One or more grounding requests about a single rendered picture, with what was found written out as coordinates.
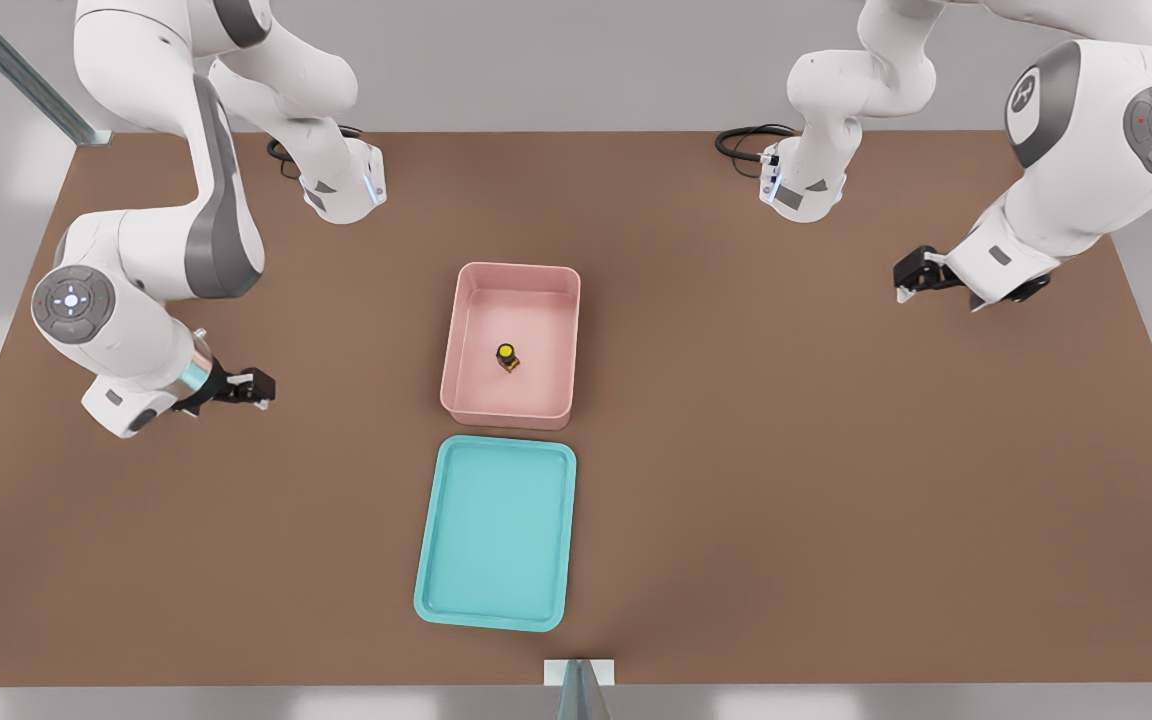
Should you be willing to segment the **silver frame post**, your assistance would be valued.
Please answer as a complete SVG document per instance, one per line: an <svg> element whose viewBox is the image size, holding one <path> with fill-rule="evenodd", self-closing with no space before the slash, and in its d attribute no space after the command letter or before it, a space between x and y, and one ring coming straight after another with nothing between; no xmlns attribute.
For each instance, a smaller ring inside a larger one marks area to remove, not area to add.
<svg viewBox="0 0 1152 720"><path fill-rule="evenodd" d="M65 132L77 146L106 146L113 141L109 129L94 129L77 109L50 85L18 51L0 35L0 74L8 79L20 94L26 97L41 111L51 123Z"/></svg>
<svg viewBox="0 0 1152 720"><path fill-rule="evenodd" d="M602 687L614 684L614 660L547 659L543 684L559 687L556 720L612 720Z"/></svg>

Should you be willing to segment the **pale blue-green tray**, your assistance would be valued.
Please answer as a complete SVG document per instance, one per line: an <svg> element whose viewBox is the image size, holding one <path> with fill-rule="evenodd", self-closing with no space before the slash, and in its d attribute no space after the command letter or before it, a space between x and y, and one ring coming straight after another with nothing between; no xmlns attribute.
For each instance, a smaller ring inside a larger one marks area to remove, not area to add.
<svg viewBox="0 0 1152 720"><path fill-rule="evenodd" d="M558 442L452 435L435 455L414 609L550 632L564 615L577 458Z"/></svg>

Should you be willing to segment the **pink plastic box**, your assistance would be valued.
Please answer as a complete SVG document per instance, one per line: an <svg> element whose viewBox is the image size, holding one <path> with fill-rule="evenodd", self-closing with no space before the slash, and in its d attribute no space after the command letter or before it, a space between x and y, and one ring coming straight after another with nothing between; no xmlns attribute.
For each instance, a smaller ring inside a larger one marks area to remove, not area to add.
<svg viewBox="0 0 1152 720"><path fill-rule="evenodd" d="M567 266L462 266L440 387L452 419L467 427L564 429L579 296L579 273Z"/></svg>

